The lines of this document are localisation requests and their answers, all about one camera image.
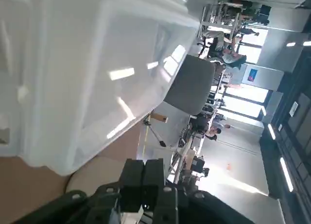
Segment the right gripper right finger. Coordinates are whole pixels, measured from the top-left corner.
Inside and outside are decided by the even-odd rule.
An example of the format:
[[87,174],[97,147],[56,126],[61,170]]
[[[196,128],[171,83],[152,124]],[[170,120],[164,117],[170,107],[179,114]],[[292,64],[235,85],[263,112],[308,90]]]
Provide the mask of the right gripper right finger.
[[194,216],[185,189],[166,183],[163,159],[147,160],[142,179],[142,207],[153,224],[193,224]]

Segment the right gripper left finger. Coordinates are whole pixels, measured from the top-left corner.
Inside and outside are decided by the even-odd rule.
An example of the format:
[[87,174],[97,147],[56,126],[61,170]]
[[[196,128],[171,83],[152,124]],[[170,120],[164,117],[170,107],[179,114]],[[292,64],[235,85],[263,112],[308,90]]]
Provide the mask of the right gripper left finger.
[[127,159],[117,182],[101,185],[91,196],[88,224],[137,224],[142,216],[144,163]]

